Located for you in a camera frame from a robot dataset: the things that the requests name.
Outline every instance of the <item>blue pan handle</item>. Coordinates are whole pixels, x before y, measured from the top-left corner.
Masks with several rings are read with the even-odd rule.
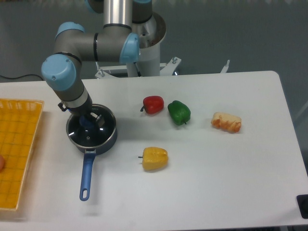
[[[87,201],[90,197],[92,166],[95,156],[95,151],[86,151],[83,157],[83,168],[79,195],[79,198],[82,201]]]

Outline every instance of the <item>blue joint cap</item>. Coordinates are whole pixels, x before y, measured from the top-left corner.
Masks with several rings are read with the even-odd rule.
[[[134,63],[139,59],[139,37],[135,33],[130,33],[123,45],[121,54],[120,54],[120,63]]]
[[[92,7],[90,6],[90,3],[89,3],[88,0],[85,0],[85,4],[86,4],[88,10],[89,10],[91,13],[96,13],[96,12],[92,9]]]
[[[77,24],[77,23],[73,23],[73,22],[66,22],[66,23],[62,23],[59,26],[58,33],[57,33],[55,39],[57,38],[57,36],[61,32],[66,31],[66,30],[81,30],[83,33],[86,32],[85,28],[82,25]]]
[[[136,3],[149,3],[151,0],[134,0]]]
[[[75,65],[62,54],[49,56],[43,62],[41,71],[47,84],[56,91],[67,90],[76,81]]]

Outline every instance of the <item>red bell pepper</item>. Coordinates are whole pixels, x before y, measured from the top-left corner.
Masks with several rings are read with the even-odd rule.
[[[141,108],[141,112],[145,109],[148,114],[155,114],[160,112],[164,108],[164,100],[162,97],[154,95],[148,96],[143,99],[143,107]]]

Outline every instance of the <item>tabletop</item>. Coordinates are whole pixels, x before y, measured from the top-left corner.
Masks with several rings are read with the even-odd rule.
[[[93,99],[116,117],[118,138],[94,161],[91,194],[79,199],[83,153],[67,137],[70,116],[46,82],[0,84],[0,98],[44,100],[18,211],[0,211],[6,231],[169,231],[308,224],[296,196],[308,179],[277,73],[89,79]],[[140,112],[159,95],[165,108]],[[176,126],[174,100],[191,110]],[[240,116],[231,134],[211,126],[215,112]],[[144,148],[168,151],[166,168],[145,172]]]

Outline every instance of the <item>bread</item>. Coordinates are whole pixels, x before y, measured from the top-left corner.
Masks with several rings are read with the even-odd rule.
[[[238,132],[241,129],[242,119],[235,115],[216,112],[213,115],[211,124],[216,128],[221,128],[229,132]]]

